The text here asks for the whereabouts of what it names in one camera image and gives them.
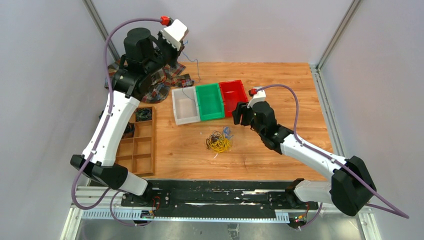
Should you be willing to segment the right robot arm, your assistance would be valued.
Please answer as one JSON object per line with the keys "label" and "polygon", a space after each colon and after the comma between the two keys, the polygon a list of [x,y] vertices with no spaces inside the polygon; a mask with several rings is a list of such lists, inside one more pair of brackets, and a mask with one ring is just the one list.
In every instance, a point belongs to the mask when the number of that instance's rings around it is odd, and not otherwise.
{"label": "right robot arm", "polygon": [[235,125],[249,126],[255,131],[268,149],[292,157],[326,178],[326,181],[296,179],[286,189],[285,200],[291,208],[297,209],[305,202],[327,203],[353,217],[377,190],[361,158],[339,156],[295,136],[293,130],[277,123],[268,102],[252,105],[238,102],[232,117]]}

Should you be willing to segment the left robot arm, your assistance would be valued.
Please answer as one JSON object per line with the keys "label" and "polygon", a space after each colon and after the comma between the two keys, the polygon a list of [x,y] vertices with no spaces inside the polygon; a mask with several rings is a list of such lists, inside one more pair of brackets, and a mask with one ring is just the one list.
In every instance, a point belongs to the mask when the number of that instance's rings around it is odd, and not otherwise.
{"label": "left robot arm", "polygon": [[79,176],[131,193],[142,207],[153,201],[153,193],[147,189],[149,183],[117,164],[116,153],[130,117],[152,84],[153,75],[167,65],[176,65],[188,32],[185,25],[172,25],[160,30],[157,37],[144,27],[127,33],[123,41],[125,53],[117,71],[107,81],[109,93],[99,123],[82,153],[70,159]]}

